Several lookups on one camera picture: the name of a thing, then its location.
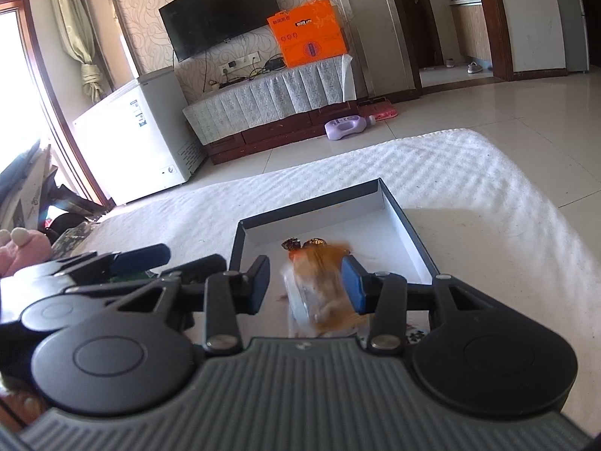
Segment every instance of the countertop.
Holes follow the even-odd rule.
[[[453,0],[449,5],[481,5],[482,0]]]

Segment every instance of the logo on orange box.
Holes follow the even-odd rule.
[[[316,58],[322,53],[322,47],[317,42],[310,41],[303,46],[303,52],[309,58]]]

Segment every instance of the curtain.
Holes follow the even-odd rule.
[[[92,26],[81,0],[51,0],[62,46],[69,56],[81,63],[83,93],[98,103],[103,97],[102,73],[93,63],[95,49]]]

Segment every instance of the orange box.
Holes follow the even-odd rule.
[[[313,0],[267,21],[289,68],[347,53],[330,0]]]

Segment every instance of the pink plush toy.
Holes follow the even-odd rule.
[[[11,277],[21,268],[44,263],[52,257],[48,238],[37,230],[16,227],[0,230],[0,278]]]

